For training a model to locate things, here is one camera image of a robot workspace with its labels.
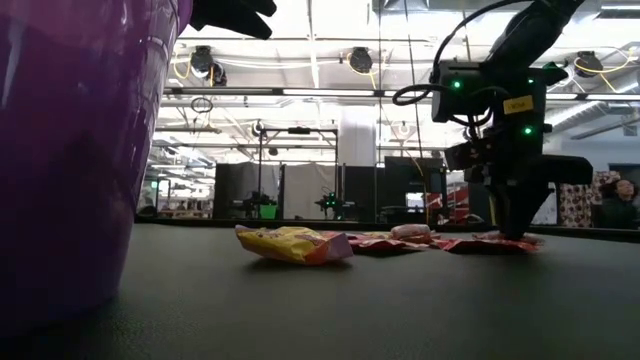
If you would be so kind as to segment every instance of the purple bucket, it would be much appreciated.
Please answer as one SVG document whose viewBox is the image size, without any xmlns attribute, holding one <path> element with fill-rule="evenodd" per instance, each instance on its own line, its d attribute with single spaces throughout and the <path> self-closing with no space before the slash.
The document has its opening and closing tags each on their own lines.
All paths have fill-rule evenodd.
<svg viewBox="0 0 640 360">
<path fill-rule="evenodd" d="M 178 11 L 0 1 L 0 337 L 115 295 Z"/>
</svg>

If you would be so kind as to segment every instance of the snack wrapper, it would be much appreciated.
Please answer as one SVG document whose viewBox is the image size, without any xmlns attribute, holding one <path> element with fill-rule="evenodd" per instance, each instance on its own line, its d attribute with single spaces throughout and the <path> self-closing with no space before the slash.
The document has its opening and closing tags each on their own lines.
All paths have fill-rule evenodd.
<svg viewBox="0 0 640 360">
<path fill-rule="evenodd" d="M 335 236 L 339 234 L 333 231 L 324 231 L 321 233 L 325 237 Z M 362 234 L 346 234 L 349 239 L 349 244 L 353 248 L 354 253 L 358 254 L 373 254 L 373 253 L 406 253 L 406 250 L 426 250 L 430 247 L 427 242 L 421 239 L 407 237 L 407 241 L 396 240 L 388 232 L 368 232 Z"/>
<path fill-rule="evenodd" d="M 260 256 L 303 265 L 321 265 L 353 256 L 344 233 L 323 236 L 304 227 L 276 230 L 236 226 L 236 236 L 245 250 Z"/>
<path fill-rule="evenodd" d="M 399 225 L 391 229 L 391 238 L 413 244 L 430 244 L 433 242 L 431 229 L 424 224 Z"/>
<path fill-rule="evenodd" d="M 520 241 L 503 238 L 499 233 L 474 234 L 473 240 L 447 239 L 436 241 L 444 251 L 454 254 L 529 254 L 544 243 L 542 239 L 525 234 Z"/>
</svg>

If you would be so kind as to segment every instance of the yellow chip bag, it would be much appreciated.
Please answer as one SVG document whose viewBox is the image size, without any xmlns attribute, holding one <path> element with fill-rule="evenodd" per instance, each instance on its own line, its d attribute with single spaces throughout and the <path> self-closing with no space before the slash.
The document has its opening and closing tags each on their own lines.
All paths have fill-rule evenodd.
<svg viewBox="0 0 640 360">
<path fill-rule="evenodd" d="M 327 238 L 304 227 L 276 230 L 236 226 L 236 236 L 245 250 L 260 256 L 304 265 L 320 265 L 353 256 L 347 235 Z"/>
</svg>

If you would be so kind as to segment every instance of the yellow label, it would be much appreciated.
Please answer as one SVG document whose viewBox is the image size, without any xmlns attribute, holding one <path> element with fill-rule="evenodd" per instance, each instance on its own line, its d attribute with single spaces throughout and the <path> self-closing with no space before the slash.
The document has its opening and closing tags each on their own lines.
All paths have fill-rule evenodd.
<svg viewBox="0 0 640 360">
<path fill-rule="evenodd" d="M 533 96 L 527 95 L 515 99 L 505 100 L 503 105 L 505 115 L 533 110 Z"/>
</svg>

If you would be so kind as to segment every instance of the black monitor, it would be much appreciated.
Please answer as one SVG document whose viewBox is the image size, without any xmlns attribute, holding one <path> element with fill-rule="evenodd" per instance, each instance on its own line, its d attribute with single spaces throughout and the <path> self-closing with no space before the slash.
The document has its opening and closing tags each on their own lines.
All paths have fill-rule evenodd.
<svg viewBox="0 0 640 360">
<path fill-rule="evenodd" d="M 407 206 L 407 194 L 422 194 L 425 189 L 428 193 L 446 196 L 446 171 L 442 159 L 385 157 L 383 206 Z"/>
</svg>

